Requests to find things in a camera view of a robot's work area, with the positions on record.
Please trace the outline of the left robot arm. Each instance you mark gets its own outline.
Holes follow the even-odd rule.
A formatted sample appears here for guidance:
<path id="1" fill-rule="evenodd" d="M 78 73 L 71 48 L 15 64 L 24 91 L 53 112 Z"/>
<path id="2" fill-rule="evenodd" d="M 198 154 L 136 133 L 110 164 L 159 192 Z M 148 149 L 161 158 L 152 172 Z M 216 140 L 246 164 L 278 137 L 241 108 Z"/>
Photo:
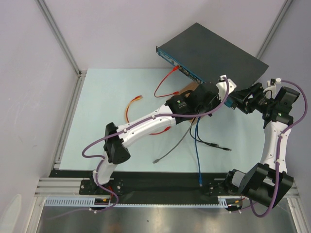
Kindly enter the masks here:
<path id="1" fill-rule="evenodd" d="M 93 171 L 90 189 L 102 194 L 117 165 L 130 159 L 128 148 L 139 139 L 174 127 L 184 121 L 193 121 L 211 115 L 224 103 L 228 96 L 228 85 L 203 83 L 193 91 L 184 92 L 168 99 L 154 112 L 125 125 L 107 124 L 105 128 L 104 156 Z"/>

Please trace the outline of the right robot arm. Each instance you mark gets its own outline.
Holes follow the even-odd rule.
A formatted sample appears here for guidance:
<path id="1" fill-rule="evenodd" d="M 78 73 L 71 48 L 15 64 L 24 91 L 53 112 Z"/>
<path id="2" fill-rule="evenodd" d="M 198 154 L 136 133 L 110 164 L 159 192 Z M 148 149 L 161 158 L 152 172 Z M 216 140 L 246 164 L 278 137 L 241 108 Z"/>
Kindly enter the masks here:
<path id="1" fill-rule="evenodd" d="M 231 108 L 246 114 L 255 110 L 262 113 L 265 140 L 260 162 L 247 173 L 236 169 L 228 172 L 224 182 L 227 194 L 245 196 L 266 207 L 276 206 L 294 183 L 287 174 L 285 158 L 290 126 L 294 124 L 290 111 L 300 96 L 289 87 L 281 87 L 275 98 L 266 97 L 268 91 L 257 83 L 229 95 Z"/>

